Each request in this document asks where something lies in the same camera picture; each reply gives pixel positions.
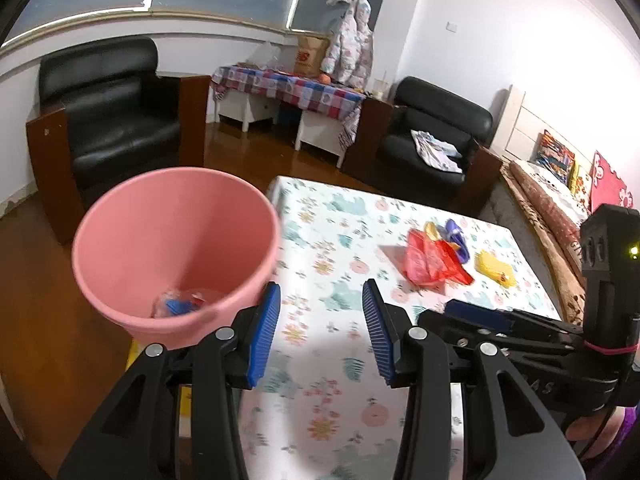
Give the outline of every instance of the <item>black cable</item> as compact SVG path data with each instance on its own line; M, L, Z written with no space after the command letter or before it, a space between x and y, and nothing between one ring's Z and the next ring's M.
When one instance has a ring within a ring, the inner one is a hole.
M605 417L602 419L602 422L600 423L600 426L598 427L597 431L593 434L593 436L587 442L587 445L578 454L578 460L581 460L582 457L588 452L588 450L590 450L591 447L593 447L593 444L595 444L596 440L598 439L598 437L600 436L602 431L604 431L604 428L607 425L607 423L609 422L609 419L611 418L613 413L616 411L616 408L618 406L618 398L620 397L620 390L622 389L622 384L624 384L626 382L626 380L628 379L629 373L631 372L631 366L633 364L633 359L634 359L633 356L631 356L630 359L629 359L628 364L626 364L626 367L623 367L624 376L622 376L622 377L620 377L618 379L618 382L616 383L616 387L613 390L613 393L611 394L611 397L609 398L609 402L610 402L609 411L608 411L607 415L605 415Z
M591 449L591 447L593 447L593 444L595 444L596 440L598 439L598 437L600 436L600 434L602 433L602 431L604 430L605 426L607 425L609 419L611 418L611 416L613 415L613 412L616 411L616 403L612 402L611 406L609 407L609 412L607 413L607 415L605 415L605 417L602 419L602 422L600 423L600 426L598 427L598 430L593 434L593 436L589 439L587 445L584 447L584 449L578 454L578 460L581 460L582 457L585 455L585 453L588 452L588 450Z

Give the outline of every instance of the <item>wooden floor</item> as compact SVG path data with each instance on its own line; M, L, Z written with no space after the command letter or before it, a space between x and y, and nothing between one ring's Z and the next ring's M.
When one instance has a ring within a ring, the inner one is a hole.
M210 130L206 166L266 190L279 174L369 190L336 169L337 157L303 145L295 131L252 124ZM80 294L70 248L53 237L38 196L0 219L0 373L27 444L55 476L79 431L122 374L130 337Z

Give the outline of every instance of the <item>white wall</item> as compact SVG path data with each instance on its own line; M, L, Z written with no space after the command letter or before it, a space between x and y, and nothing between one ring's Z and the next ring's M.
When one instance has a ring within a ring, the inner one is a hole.
M369 88L376 79L394 81L404 42L409 33L418 0L382 0L374 31L373 67Z
M231 23L137 18L73 28L0 57L0 216L8 199L19 200L33 189L24 123L39 110L40 57L73 44L130 34L154 39L158 70L199 74L245 60L267 40L281 46L281 61L292 68L298 44L293 35Z
M640 49L615 5L418 0L396 79L423 78L494 117L514 84L578 149L601 151L640 196Z

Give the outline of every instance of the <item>pink rubber band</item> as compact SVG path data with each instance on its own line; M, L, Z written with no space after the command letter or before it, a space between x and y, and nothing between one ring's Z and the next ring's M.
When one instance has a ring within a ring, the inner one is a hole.
M622 355L622 354L635 354L636 350L638 350L639 343L636 343L633 346L627 346L625 348L603 348L602 346L594 345L593 343L589 343L588 341L584 342L584 345L591 350L595 350L596 352L602 355Z

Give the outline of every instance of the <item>red plastic bag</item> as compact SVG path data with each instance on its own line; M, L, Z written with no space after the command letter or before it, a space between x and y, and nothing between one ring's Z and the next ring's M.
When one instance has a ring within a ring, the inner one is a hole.
M430 286L444 280L471 285L473 277L460 264L456 251L444 240L431 240L418 229L409 229L404 272L414 285Z

